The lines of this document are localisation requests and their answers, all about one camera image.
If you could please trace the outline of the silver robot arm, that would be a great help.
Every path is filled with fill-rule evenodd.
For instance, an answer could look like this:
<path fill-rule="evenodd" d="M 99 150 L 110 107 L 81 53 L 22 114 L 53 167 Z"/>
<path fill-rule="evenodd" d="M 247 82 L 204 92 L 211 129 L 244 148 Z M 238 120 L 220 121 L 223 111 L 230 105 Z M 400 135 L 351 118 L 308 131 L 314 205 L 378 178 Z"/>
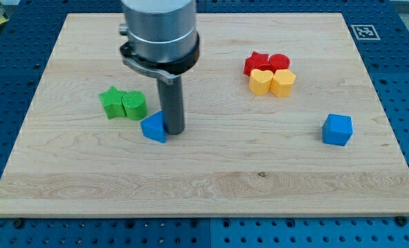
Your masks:
<path fill-rule="evenodd" d="M 193 0 L 122 0 L 126 22 L 119 33 L 123 63 L 157 81 L 163 126 L 168 134 L 185 130 L 181 75 L 198 61 L 200 38 Z"/>

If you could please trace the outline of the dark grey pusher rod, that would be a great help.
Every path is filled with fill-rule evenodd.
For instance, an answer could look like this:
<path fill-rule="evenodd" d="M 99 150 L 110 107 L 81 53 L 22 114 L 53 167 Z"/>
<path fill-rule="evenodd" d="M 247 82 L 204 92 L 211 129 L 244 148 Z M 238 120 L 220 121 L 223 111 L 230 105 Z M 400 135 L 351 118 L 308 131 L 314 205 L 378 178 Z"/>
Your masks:
<path fill-rule="evenodd" d="M 157 79 L 157 88 L 165 131 L 171 135 L 178 135 L 185 130 L 181 76 L 170 83 Z"/>

